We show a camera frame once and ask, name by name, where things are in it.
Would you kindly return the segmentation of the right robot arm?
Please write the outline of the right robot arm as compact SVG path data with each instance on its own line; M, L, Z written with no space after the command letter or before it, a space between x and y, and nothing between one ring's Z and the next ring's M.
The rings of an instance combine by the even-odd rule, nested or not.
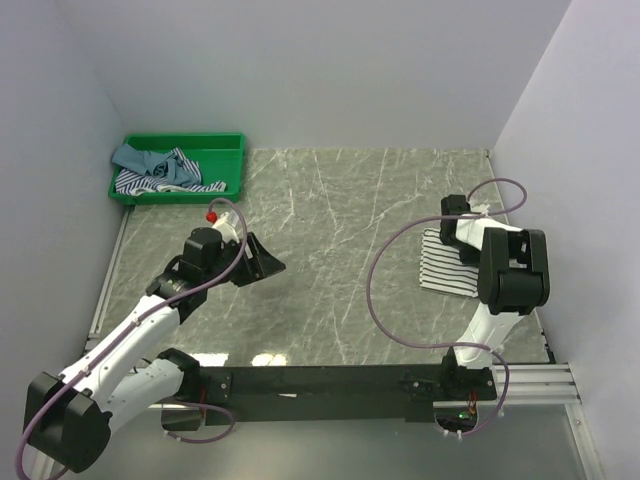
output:
M471 211L463 195L441 200L440 240L465 266L478 270L478 307L455 347L443 358L439 387L460 399L493 384L492 352L525 316L550 295L546 235L512 227Z

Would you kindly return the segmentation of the black white striped tank top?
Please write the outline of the black white striped tank top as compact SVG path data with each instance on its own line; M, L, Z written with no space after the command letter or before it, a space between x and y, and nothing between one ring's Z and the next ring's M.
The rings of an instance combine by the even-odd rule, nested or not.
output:
M422 233L418 281L429 291L478 297L478 268L464 265L458 251L440 241L437 229L426 228Z

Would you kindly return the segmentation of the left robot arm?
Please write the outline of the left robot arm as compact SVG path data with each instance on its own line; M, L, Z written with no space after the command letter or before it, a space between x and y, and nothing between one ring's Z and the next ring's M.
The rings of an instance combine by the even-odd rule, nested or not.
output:
M39 374L29 385L19 446L31 446L65 471L80 473L105 450L111 436L148 406L173 398L201 406L199 362L176 349L160 353L142 372L145 352L176 330L207 299L209 289L236 287L284 271L254 233L231 227L193 230L134 310L96 347L57 375Z

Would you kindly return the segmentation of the teal tank top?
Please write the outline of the teal tank top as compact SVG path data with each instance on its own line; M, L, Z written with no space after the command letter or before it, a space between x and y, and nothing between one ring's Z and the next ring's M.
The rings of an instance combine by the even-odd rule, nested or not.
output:
M191 187L201 184L200 177L189 170L184 160L173 151L140 151L125 144L114 152L112 162L140 176L164 179L170 185Z

